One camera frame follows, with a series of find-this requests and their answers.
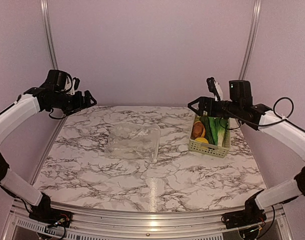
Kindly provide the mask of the polka dot zip top bag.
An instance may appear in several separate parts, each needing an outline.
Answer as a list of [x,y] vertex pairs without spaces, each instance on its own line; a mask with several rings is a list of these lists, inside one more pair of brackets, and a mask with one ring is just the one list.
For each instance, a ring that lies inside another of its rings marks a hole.
[[157,124],[143,126],[120,122],[110,131],[104,153],[110,159],[148,159],[156,162],[161,138]]

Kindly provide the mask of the yellow fake fruit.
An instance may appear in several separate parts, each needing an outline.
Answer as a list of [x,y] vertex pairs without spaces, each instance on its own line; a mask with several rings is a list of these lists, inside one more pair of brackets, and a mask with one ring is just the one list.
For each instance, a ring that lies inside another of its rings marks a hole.
[[195,139],[195,141],[198,142],[198,143],[209,144],[209,141],[204,137],[198,137],[198,138]]

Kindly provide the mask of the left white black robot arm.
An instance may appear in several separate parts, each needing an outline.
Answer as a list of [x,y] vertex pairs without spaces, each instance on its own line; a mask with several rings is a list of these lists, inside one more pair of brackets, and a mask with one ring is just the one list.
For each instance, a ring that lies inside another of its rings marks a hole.
[[24,204],[29,218],[40,222],[68,220],[71,212],[52,207],[51,198],[30,178],[51,133],[50,124],[97,104],[80,79],[51,69],[43,83],[19,93],[0,112],[0,188]]

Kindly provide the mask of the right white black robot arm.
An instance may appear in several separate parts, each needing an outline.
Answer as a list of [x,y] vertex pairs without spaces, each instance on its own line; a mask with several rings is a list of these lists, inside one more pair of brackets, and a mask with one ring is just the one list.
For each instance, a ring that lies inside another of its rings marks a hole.
[[249,81],[229,81],[228,97],[224,98],[220,85],[210,77],[206,95],[187,106],[194,116],[229,120],[227,131],[231,134],[242,131],[263,173],[264,189],[248,193],[241,210],[224,213],[221,220],[226,226],[262,222],[271,206],[305,196],[305,131],[291,123],[288,113],[254,103]]

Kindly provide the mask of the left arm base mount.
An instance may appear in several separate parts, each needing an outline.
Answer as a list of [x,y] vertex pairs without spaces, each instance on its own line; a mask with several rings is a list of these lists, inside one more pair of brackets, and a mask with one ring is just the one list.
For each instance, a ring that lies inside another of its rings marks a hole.
[[52,209],[46,213],[31,212],[29,218],[47,224],[48,228],[68,228],[72,221],[73,213],[61,209]]

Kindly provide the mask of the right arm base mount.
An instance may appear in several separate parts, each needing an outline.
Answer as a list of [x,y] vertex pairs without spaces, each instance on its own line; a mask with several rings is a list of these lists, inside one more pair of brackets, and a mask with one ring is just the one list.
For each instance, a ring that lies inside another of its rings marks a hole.
[[266,220],[267,217],[264,211],[260,211],[257,215],[247,215],[245,210],[238,210],[224,213],[221,217],[221,222],[225,224],[227,229],[245,227],[264,222]]

